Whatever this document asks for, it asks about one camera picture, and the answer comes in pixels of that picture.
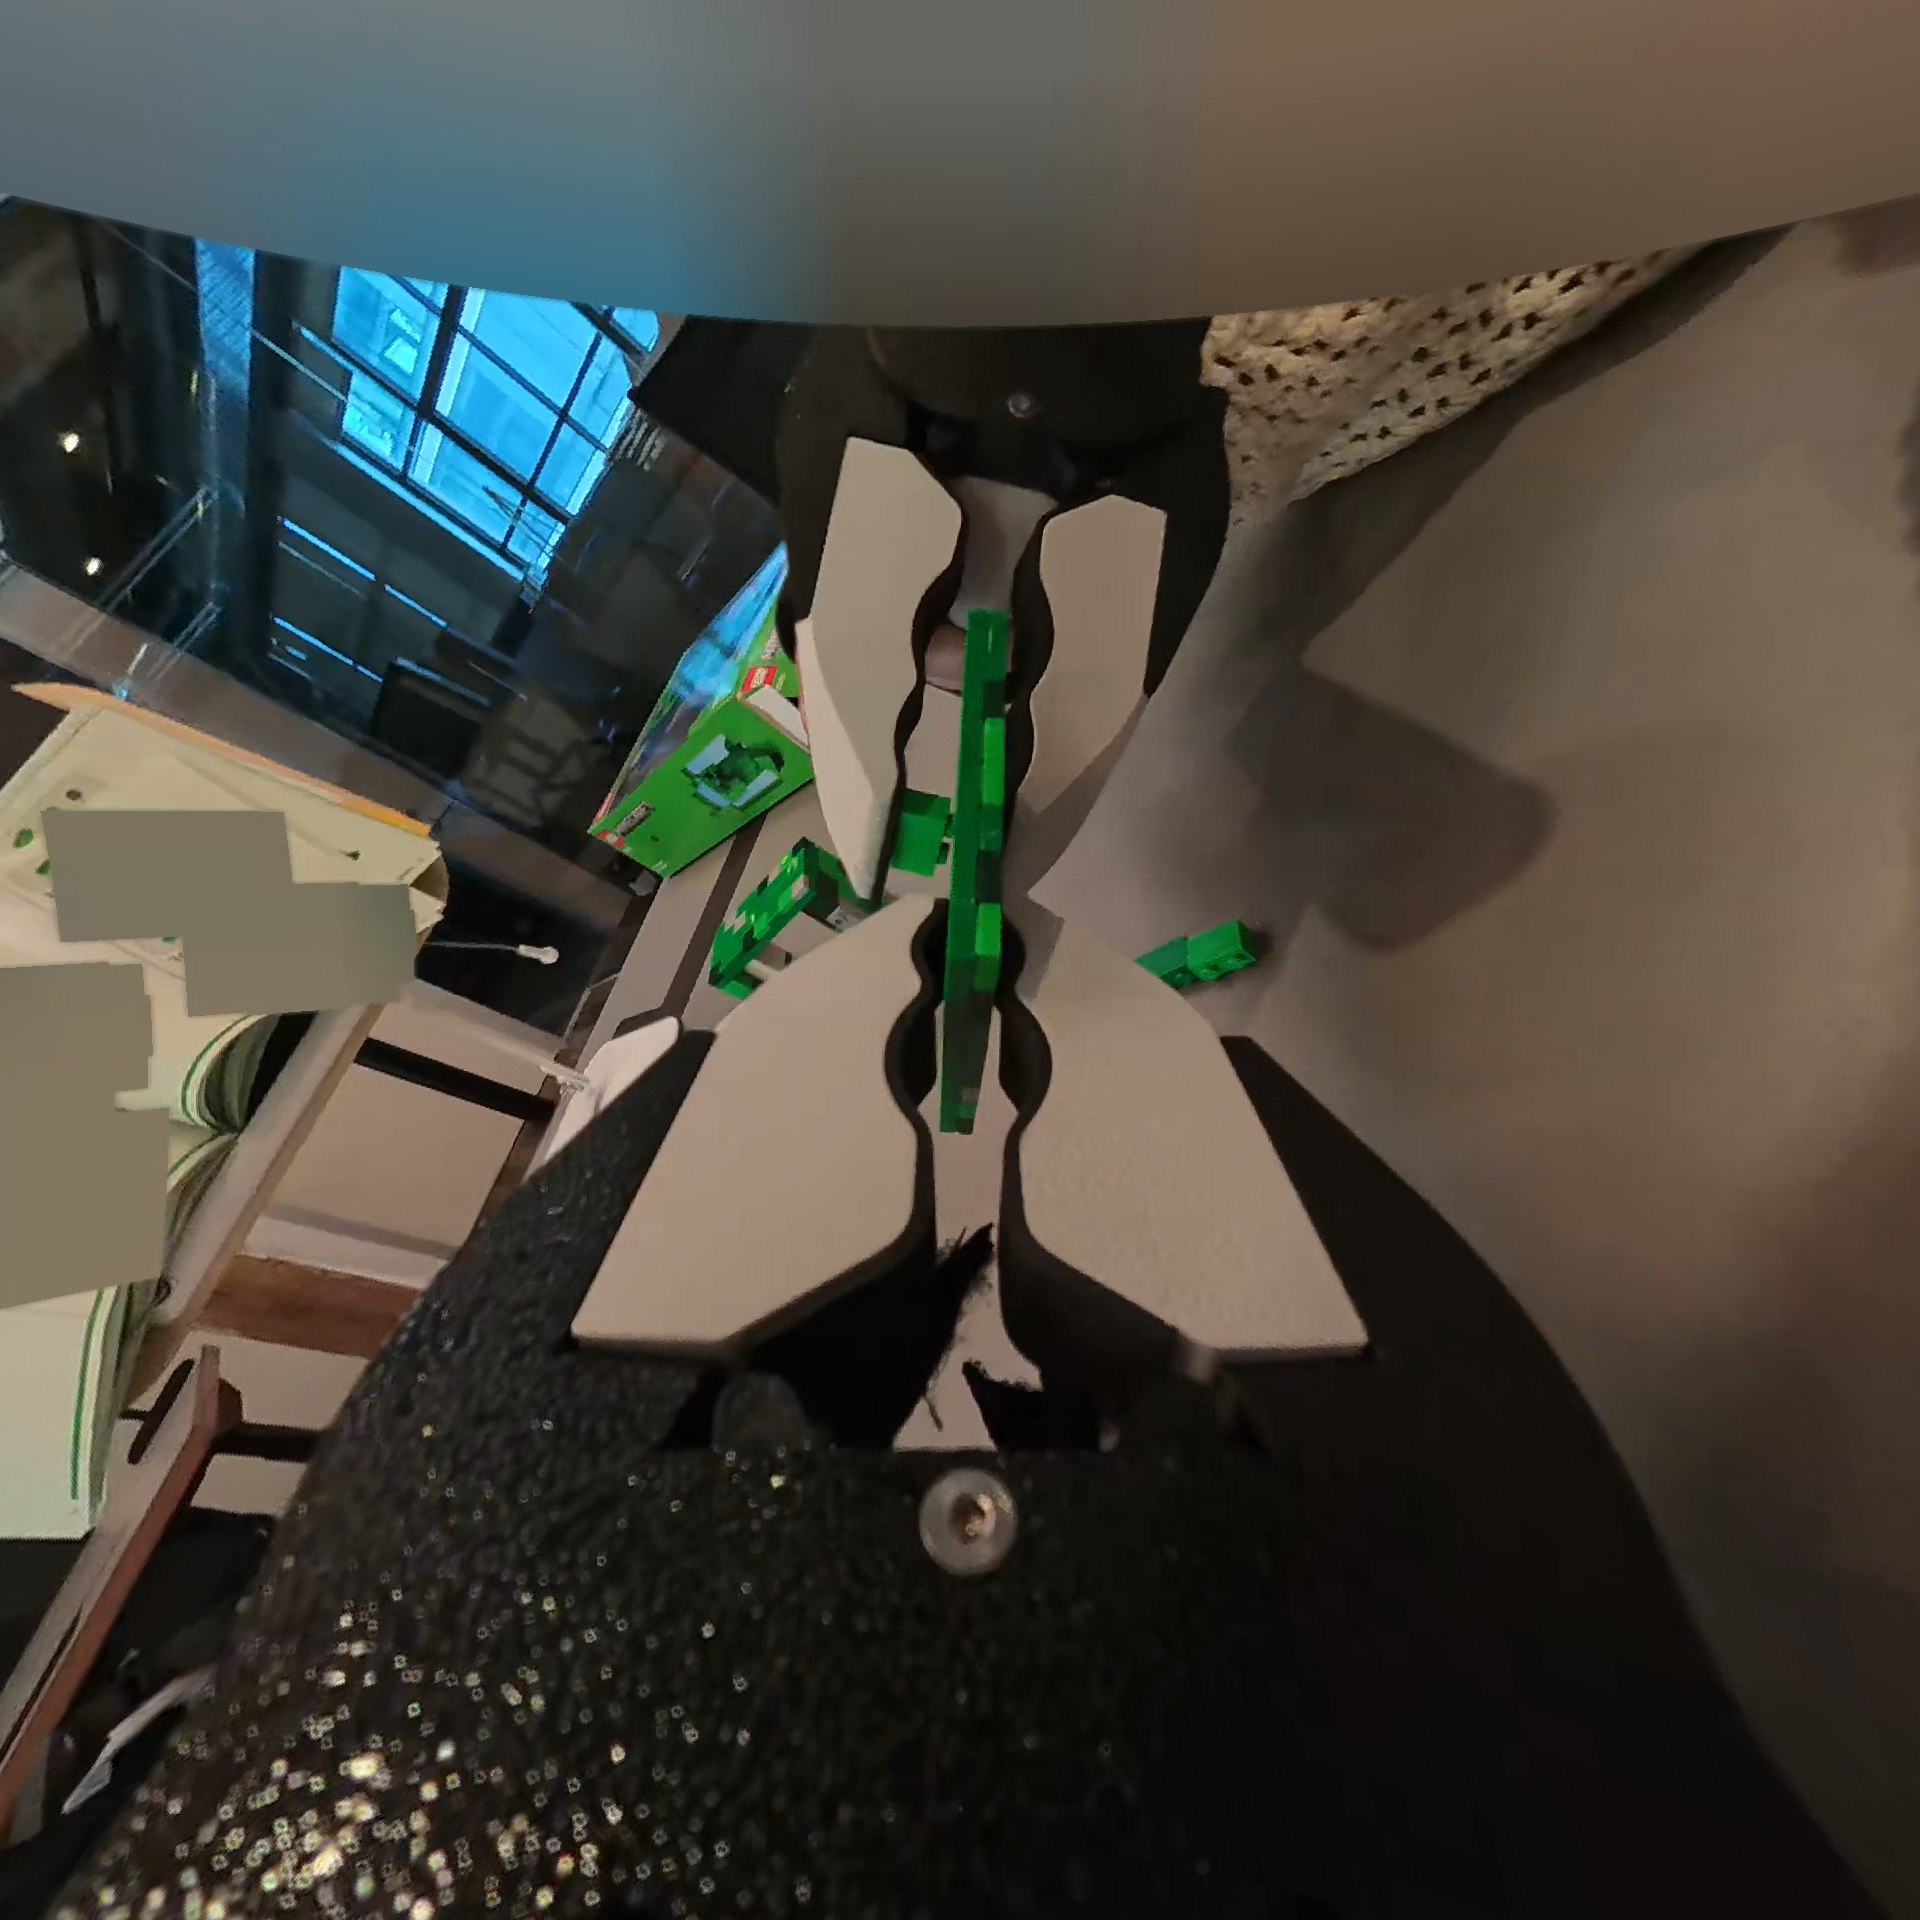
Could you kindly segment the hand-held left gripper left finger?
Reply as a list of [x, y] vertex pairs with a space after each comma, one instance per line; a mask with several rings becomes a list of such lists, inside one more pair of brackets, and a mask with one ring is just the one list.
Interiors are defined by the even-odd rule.
[[710, 1033], [570, 1334], [734, 1360], [930, 1256], [932, 1148], [909, 1089], [944, 902], [902, 896]]

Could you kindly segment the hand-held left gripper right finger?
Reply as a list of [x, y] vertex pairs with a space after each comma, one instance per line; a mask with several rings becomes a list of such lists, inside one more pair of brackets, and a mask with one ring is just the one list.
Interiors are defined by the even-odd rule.
[[1366, 1330], [1214, 1027], [1136, 961], [1010, 907], [1005, 1330], [1044, 1378], [1350, 1358]]

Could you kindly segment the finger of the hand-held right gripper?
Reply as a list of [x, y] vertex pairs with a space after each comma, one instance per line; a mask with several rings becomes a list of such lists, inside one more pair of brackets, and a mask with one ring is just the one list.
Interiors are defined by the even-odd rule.
[[823, 825], [856, 899], [882, 887], [902, 742], [965, 538], [957, 497], [912, 450], [847, 439], [798, 647]]
[[1015, 576], [1003, 889], [1032, 895], [1086, 824], [1144, 707], [1166, 515], [1102, 497], [1044, 518]]

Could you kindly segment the green lego base plate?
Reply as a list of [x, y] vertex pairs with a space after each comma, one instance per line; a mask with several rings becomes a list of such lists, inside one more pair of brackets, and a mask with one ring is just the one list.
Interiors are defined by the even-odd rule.
[[962, 714], [950, 796], [944, 944], [942, 1107], [944, 1134], [973, 1132], [1000, 983], [1000, 852], [1007, 810], [1005, 684], [1013, 623], [967, 618]]

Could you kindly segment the green lego set box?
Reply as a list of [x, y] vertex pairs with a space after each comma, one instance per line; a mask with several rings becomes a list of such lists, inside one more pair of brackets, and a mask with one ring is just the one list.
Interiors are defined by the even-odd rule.
[[780, 545], [686, 650], [592, 818], [592, 840], [658, 878], [812, 783], [784, 579]]

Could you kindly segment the green lego block build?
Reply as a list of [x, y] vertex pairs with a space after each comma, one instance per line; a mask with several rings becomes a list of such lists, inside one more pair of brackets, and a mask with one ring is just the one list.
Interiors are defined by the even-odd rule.
[[707, 983], [743, 1001], [784, 971], [792, 955], [782, 938], [800, 921], [830, 934], [850, 931], [884, 906], [861, 896], [844, 863], [812, 838], [798, 840], [722, 919], [710, 938]]

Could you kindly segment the flat green lego brick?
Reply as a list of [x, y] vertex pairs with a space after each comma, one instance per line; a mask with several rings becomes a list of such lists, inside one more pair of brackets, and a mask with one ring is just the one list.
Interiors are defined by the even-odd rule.
[[1136, 966], [1175, 992], [1189, 992], [1252, 969], [1259, 959], [1254, 931], [1242, 919], [1226, 919], [1141, 954]]

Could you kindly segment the beige knit cloth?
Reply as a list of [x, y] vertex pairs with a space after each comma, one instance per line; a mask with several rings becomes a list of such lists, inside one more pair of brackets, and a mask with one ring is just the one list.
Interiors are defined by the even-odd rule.
[[1199, 375], [1226, 396], [1229, 529], [1462, 418], [1693, 254], [1674, 247], [1443, 292], [1212, 319]]

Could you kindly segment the brown wooden chair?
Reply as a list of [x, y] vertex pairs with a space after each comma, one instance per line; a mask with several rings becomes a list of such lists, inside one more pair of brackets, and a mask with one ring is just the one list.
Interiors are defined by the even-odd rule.
[[237, 1427], [243, 1400], [223, 1382], [215, 1344], [198, 1347], [165, 1382], [155, 1411], [140, 1428], [138, 1458], [115, 1486], [80, 1558], [47, 1599], [31, 1636], [7, 1674], [3, 1694], [3, 1824], [47, 1740], [98, 1660], [140, 1572], [176, 1519], [198, 1490], [205, 1465], [229, 1428]]

